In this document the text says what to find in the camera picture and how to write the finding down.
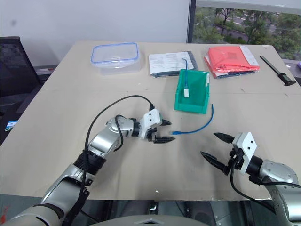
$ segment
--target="table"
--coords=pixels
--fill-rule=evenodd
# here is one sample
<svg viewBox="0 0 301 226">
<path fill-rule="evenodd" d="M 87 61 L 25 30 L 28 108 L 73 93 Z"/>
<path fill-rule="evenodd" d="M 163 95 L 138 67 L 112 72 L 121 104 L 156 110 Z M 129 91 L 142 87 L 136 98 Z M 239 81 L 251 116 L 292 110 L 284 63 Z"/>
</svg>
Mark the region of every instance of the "table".
<svg viewBox="0 0 301 226">
<path fill-rule="evenodd" d="M 192 51 L 200 70 L 207 44 L 139 43 L 143 67 L 137 73 L 102 76 L 90 63 L 92 48 L 103 41 L 76 43 L 59 64 L 40 92 L 21 116 L 0 149 L 1 193 L 43 196 L 65 168 L 83 149 L 87 129 L 105 106 L 133 94 L 144 95 L 159 109 L 171 130 L 191 130 L 204 125 L 207 114 L 174 111 L 177 77 L 152 78 L 148 55 Z M 249 46 L 260 64 L 260 71 L 247 76 L 210 79 L 210 99 L 215 115 L 203 131 L 178 135 L 167 144 L 129 138 L 119 151 L 109 156 L 89 187 L 90 199 L 119 200 L 242 200 L 230 186 L 230 178 L 211 166 L 200 151 L 213 154 L 225 164 L 231 145 L 216 138 L 214 132 L 236 135 L 251 131 L 257 143 L 255 154 L 263 159 L 287 164 L 301 177 L 301 88 L 285 87 L 259 58 L 293 79 L 272 46 Z M 96 122 L 91 136 L 104 128 L 116 114 L 140 118 L 149 105 L 132 98 L 106 111 Z M 268 199 L 262 186 L 235 176 L 237 187 L 246 194 Z"/>
</svg>

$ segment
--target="robotic arm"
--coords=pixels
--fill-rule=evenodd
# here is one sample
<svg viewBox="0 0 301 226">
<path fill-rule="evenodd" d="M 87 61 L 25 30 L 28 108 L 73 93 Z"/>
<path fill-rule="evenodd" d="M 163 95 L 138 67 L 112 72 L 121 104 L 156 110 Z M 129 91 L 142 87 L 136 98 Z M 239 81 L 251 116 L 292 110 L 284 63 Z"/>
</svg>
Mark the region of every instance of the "robotic arm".
<svg viewBox="0 0 301 226">
<path fill-rule="evenodd" d="M 235 168 L 241 174 L 249 174 L 251 182 L 265 185 L 271 195 L 274 206 L 271 209 L 277 215 L 279 225 L 301 226 L 301 186 L 298 185 L 297 174 L 284 164 L 263 161 L 253 155 L 257 145 L 250 132 L 238 133 L 236 137 L 223 133 L 214 134 L 222 141 L 233 144 L 228 165 L 217 161 L 208 153 L 201 152 L 204 158 L 225 175 Z"/>
<path fill-rule="evenodd" d="M 94 181 L 96 173 L 106 162 L 107 156 L 122 145 L 123 137 L 139 137 L 153 143 L 167 143 L 174 137 L 157 137 L 157 126 L 170 125 L 163 120 L 157 109 L 146 113 L 140 121 L 121 115 L 110 119 L 106 128 L 100 131 L 88 145 L 88 161 L 85 185 Z M 83 180 L 85 156 L 81 153 L 61 176 L 46 191 L 41 204 L 34 205 L 5 223 L 5 226 L 66 226 L 70 225 L 83 207 L 89 191 L 80 194 Z"/>
</svg>

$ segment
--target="plastic food container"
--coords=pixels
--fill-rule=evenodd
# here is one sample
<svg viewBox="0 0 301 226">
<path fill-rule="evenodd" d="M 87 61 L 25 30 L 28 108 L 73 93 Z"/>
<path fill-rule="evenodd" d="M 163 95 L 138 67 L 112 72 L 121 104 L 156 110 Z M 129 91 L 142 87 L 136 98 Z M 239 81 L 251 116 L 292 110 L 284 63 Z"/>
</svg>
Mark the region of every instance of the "plastic food container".
<svg viewBox="0 0 301 226">
<path fill-rule="evenodd" d="M 91 64 L 101 74 L 137 72 L 141 69 L 141 55 L 137 43 L 121 43 L 95 46 Z"/>
<path fill-rule="evenodd" d="M 189 98 L 184 97 L 185 69 L 181 69 L 175 93 L 174 109 L 206 114 L 209 99 L 209 72 L 187 71 Z"/>
</svg>

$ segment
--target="black cable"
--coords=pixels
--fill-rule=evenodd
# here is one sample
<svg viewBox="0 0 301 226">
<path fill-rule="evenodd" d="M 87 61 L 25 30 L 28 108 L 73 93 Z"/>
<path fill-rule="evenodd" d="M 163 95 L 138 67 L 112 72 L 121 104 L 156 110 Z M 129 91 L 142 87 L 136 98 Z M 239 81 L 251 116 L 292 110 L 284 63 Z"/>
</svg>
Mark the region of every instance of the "black cable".
<svg viewBox="0 0 301 226">
<path fill-rule="evenodd" d="M 281 181 L 276 181 L 276 182 L 260 182 L 261 185 L 269 186 L 269 185 L 287 185 L 287 186 L 293 186 L 297 188 L 301 188 L 301 185 L 298 184 L 293 184 L 293 183 L 288 183 L 288 182 L 281 182 Z"/>
<path fill-rule="evenodd" d="M 86 135 L 85 147 L 84 147 L 84 150 L 83 150 L 83 152 L 84 152 L 83 177 L 82 177 L 82 182 L 81 182 L 81 186 L 80 186 L 80 192 L 79 192 L 78 202 L 79 202 L 81 196 L 83 195 L 84 189 L 85 189 L 85 181 L 86 181 L 86 175 L 87 175 L 87 160 L 88 160 L 88 142 L 89 142 L 89 136 L 90 136 L 90 133 L 91 133 L 91 129 L 92 129 L 95 121 L 108 108 L 112 107 L 113 105 L 115 105 L 116 103 L 118 103 L 118 102 L 120 102 L 120 101 L 122 101 L 124 99 L 128 99 L 128 98 L 131 98 L 131 97 L 140 97 L 142 99 L 145 99 L 147 102 L 150 103 L 150 110 L 152 110 L 152 109 L 155 108 L 154 105 L 152 104 L 152 102 L 148 98 L 140 96 L 140 95 L 130 95 L 130 96 L 123 97 L 123 98 L 121 98 L 121 99 L 113 102 L 112 104 L 110 104 L 109 106 L 107 106 L 106 108 L 104 108 L 100 113 L 98 113 L 98 115 L 93 119 L 93 121 L 92 121 L 92 123 L 91 123 L 91 125 L 90 125 L 90 127 L 88 129 L 87 135 Z"/>
<path fill-rule="evenodd" d="M 184 214 L 184 212 L 181 210 L 180 205 L 178 204 L 178 201 L 175 201 L 175 203 L 177 204 L 178 209 L 181 212 L 181 214 L 183 215 L 183 217 L 186 217 L 186 214 Z"/>
<path fill-rule="evenodd" d="M 80 212 L 85 215 L 87 218 L 91 219 L 92 221 L 94 221 L 94 223 L 99 223 L 99 220 L 96 220 L 94 217 L 90 216 L 89 214 L 87 214 L 85 211 L 80 210 Z"/>
<path fill-rule="evenodd" d="M 237 162 L 234 162 L 234 163 L 233 163 L 233 165 L 232 165 L 232 167 L 231 167 L 231 175 L 230 175 L 230 182 L 231 182 L 231 186 L 232 186 L 232 188 L 234 189 L 234 191 L 236 191 L 236 192 L 237 192 L 238 194 L 240 194 L 241 196 L 243 196 L 243 197 L 245 197 L 245 198 L 247 198 L 247 199 L 249 199 L 249 200 L 251 200 L 251 201 L 253 201 L 253 202 L 255 202 L 255 203 L 257 203 L 257 204 L 259 204 L 259 205 L 261 205 L 261 206 L 263 206 L 263 207 L 265 207 L 265 208 L 267 208 L 268 210 L 270 210 L 271 212 L 273 212 L 274 214 L 276 214 L 273 207 L 271 207 L 270 205 L 268 205 L 268 204 L 266 204 L 266 203 L 263 203 L 263 202 L 261 202 L 261 201 L 258 201 L 258 200 L 256 200 L 256 199 L 254 199 L 254 198 L 252 198 L 252 197 L 250 197 L 250 196 L 248 196 L 248 195 L 242 193 L 241 191 L 239 191 L 239 190 L 234 186 L 233 175 L 234 175 L 234 170 L 235 170 L 236 163 L 237 163 Z"/>
<path fill-rule="evenodd" d="M 121 142 L 120 142 L 119 147 L 116 148 L 114 151 L 119 150 L 123 146 L 123 135 L 122 135 L 119 123 L 118 123 L 118 117 L 123 117 L 124 118 L 124 116 L 122 116 L 121 114 L 118 114 L 118 115 L 115 116 L 115 123 L 116 123 L 117 129 L 118 129 L 118 133 L 119 133 L 120 138 L 121 138 Z"/>
</svg>

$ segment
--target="black chair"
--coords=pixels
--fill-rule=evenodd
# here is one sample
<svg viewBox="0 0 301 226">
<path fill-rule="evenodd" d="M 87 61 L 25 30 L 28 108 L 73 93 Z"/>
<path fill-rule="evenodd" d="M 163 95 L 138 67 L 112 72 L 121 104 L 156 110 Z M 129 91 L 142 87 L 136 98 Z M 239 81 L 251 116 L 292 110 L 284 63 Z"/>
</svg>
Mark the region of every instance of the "black chair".
<svg viewBox="0 0 301 226">
<path fill-rule="evenodd" d="M 9 121 L 18 120 L 42 87 L 20 42 L 20 37 L 0 38 L 0 144 Z"/>
</svg>

